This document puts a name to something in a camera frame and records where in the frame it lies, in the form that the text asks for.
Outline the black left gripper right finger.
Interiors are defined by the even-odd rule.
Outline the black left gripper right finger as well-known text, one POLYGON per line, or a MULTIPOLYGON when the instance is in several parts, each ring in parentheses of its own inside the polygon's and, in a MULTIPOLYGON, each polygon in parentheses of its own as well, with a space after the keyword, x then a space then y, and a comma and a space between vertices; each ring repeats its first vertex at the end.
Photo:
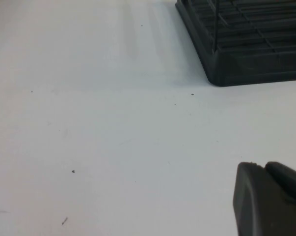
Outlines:
POLYGON ((287 195, 296 202, 296 171, 279 162, 268 162, 265 169, 287 195))

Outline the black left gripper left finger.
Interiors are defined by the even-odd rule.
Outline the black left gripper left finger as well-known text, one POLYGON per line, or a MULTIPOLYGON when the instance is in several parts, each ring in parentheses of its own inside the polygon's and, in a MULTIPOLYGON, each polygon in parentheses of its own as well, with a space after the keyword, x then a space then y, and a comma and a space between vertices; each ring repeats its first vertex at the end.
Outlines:
POLYGON ((238 165, 233 208, 240 236, 296 236, 296 202, 265 166, 238 165))

